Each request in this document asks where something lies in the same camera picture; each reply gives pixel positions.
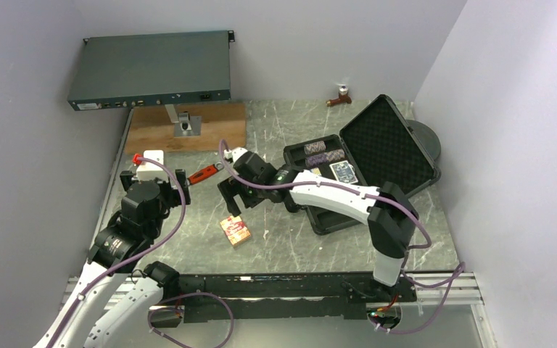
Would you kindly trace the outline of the red playing card deck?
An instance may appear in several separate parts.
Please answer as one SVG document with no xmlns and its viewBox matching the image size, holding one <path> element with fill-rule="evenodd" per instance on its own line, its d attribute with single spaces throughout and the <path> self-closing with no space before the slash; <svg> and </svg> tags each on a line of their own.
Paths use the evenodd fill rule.
<svg viewBox="0 0 557 348">
<path fill-rule="evenodd" d="M 252 238 L 250 230 L 239 216 L 229 216 L 220 221 L 220 227 L 233 247 L 237 247 Z"/>
</svg>

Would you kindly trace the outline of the multicolour chip stack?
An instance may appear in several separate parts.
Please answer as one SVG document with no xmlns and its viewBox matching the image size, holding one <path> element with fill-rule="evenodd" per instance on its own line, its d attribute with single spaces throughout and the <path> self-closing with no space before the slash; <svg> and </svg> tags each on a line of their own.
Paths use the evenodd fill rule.
<svg viewBox="0 0 557 348">
<path fill-rule="evenodd" d="M 317 154 L 324 152 L 326 150 L 326 144 L 324 141 L 315 141 L 304 145 L 304 153 L 306 155 Z"/>
</svg>

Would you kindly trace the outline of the blue playing card deck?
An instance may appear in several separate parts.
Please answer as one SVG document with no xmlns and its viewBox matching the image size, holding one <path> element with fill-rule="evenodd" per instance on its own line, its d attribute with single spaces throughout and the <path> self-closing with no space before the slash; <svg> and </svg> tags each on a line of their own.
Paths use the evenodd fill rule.
<svg viewBox="0 0 557 348">
<path fill-rule="evenodd" d="M 355 169 L 347 160 L 331 163 L 329 167 L 336 181 L 346 184 L 354 184 L 358 182 Z"/>
</svg>

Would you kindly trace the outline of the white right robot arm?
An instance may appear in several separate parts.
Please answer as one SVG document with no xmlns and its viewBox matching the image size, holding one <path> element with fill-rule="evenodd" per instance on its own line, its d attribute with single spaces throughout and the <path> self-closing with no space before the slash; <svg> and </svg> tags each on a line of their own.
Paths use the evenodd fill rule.
<svg viewBox="0 0 557 348">
<path fill-rule="evenodd" d="M 219 189 L 233 216 L 241 213 L 235 196 L 247 208 L 268 200 L 288 210 L 319 207 L 367 226 L 375 249 L 371 293 L 387 301 L 399 289 L 398 279 L 410 249 L 410 240 L 422 228 L 417 212 L 398 186 L 359 186 L 285 165 L 276 169 L 256 153 L 237 147 L 219 152 L 229 178 Z"/>
</svg>

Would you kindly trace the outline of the black poker set case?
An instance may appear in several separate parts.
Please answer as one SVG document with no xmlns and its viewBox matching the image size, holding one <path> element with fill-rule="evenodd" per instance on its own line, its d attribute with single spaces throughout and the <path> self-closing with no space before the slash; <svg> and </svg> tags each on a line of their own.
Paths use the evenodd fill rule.
<svg viewBox="0 0 557 348">
<path fill-rule="evenodd" d="M 345 158 L 336 162 L 347 160 L 354 167 L 358 177 L 354 184 L 381 187 L 389 181 L 411 198 L 436 183 L 441 176 L 436 161 L 413 134 L 396 103 L 384 94 L 376 97 L 338 134 L 285 146 L 285 162 L 313 168 L 305 166 L 305 159 L 314 154 L 306 155 L 304 145 L 315 141 L 325 142 L 324 152 L 344 150 Z M 329 167 L 331 163 L 335 162 L 315 167 L 320 169 L 323 177 L 335 180 Z M 358 224 L 352 218 L 320 207 L 304 207 L 304 210 L 313 232 L 320 236 Z"/>
</svg>

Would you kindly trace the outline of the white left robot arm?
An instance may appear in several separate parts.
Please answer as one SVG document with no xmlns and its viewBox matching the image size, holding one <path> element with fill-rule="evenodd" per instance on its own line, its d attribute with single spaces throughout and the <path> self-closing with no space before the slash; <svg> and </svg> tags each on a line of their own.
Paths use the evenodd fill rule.
<svg viewBox="0 0 557 348">
<path fill-rule="evenodd" d="M 72 293 L 37 347 L 110 347 L 135 315 L 157 302 L 168 305 L 178 298 L 178 272 L 153 262 L 124 299 L 105 308 L 137 262 L 157 248 L 170 210 L 191 202 L 184 170 L 168 175 L 146 163 L 134 173 L 123 171 L 120 179 L 125 189 L 120 209 L 96 235 Z"/>
</svg>

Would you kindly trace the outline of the blue 10 chip stack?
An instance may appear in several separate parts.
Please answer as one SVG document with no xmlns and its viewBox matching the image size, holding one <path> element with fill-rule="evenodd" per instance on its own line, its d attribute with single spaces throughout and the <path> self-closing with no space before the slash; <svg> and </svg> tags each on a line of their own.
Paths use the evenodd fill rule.
<svg viewBox="0 0 557 348">
<path fill-rule="evenodd" d="M 325 153 L 325 158 L 327 162 L 336 162 L 345 158 L 345 152 L 343 149 L 337 149 Z"/>
</svg>

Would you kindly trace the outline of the purple 500 chip stack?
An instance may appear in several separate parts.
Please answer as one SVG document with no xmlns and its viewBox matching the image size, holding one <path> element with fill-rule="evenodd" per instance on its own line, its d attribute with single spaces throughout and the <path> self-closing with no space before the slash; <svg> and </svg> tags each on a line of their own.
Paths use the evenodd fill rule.
<svg viewBox="0 0 557 348">
<path fill-rule="evenodd" d="M 306 167 L 315 167 L 320 164 L 323 164 L 327 161 L 327 157 L 325 153 L 314 154 L 309 156 L 305 159 L 305 166 Z"/>
</svg>

